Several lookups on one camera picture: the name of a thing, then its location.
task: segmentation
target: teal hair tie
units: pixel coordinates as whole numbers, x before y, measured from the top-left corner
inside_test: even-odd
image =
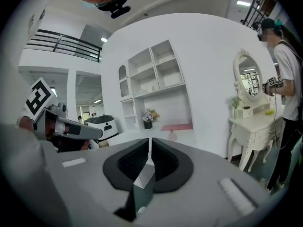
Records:
[[[281,26],[283,25],[282,21],[280,19],[278,19],[276,22],[275,22],[275,25],[276,26]]]

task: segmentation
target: black cap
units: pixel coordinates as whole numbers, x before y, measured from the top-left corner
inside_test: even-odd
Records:
[[[261,23],[261,29],[264,32],[266,29],[274,29],[276,27],[275,21],[271,18],[266,18]]]

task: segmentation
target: ornate mirror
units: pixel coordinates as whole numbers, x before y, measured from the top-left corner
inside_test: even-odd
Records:
[[[241,89],[247,98],[258,101],[262,98],[262,75],[259,66],[252,56],[241,49],[234,60],[233,65],[236,81],[240,83]]]

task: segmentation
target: metal railing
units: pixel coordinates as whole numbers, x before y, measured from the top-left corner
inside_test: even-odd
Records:
[[[268,18],[273,9],[273,6],[270,6],[269,1],[270,0],[253,0],[242,24],[258,32],[260,30],[261,22],[263,19]]]
[[[53,51],[100,62],[102,48],[75,37],[39,29],[25,49]]]

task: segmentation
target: potted flower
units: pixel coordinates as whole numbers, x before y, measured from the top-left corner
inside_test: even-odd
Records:
[[[157,120],[157,118],[159,118],[160,115],[156,112],[156,110],[152,109],[145,109],[145,113],[143,116],[143,121],[144,121],[144,128],[145,129],[151,129],[152,128],[152,121]]]
[[[233,96],[232,98],[231,98],[231,105],[232,105],[232,107],[233,107],[233,111],[232,111],[232,113],[233,113],[233,117],[236,119],[237,118],[237,114],[236,114],[236,109],[239,107],[239,105],[240,105],[240,101],[241,101],[241,99],[238,97],[238,96]]]

